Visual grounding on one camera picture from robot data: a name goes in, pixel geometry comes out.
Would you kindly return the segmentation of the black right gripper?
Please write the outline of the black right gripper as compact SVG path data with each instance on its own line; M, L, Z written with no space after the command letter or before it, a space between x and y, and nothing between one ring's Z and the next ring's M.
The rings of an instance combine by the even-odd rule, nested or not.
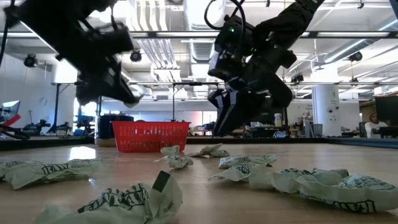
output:
M230 78L228 85L242 91L218 89L208 95L208 101L217 109L214 136L225 136L261 113L267 98L256 93L267 90L276 107L288 107L292 101L290 88L267 65L250 63L241 75Z

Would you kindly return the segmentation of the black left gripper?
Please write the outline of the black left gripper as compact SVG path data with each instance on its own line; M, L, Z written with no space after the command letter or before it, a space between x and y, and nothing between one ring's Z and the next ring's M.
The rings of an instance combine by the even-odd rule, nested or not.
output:
M55 32L57 60L65 60L78 70L76 98L80 105L106 96L123 103L137 103L121 76L117 54L134 49L129 29L121 22L93 27L66 22Z

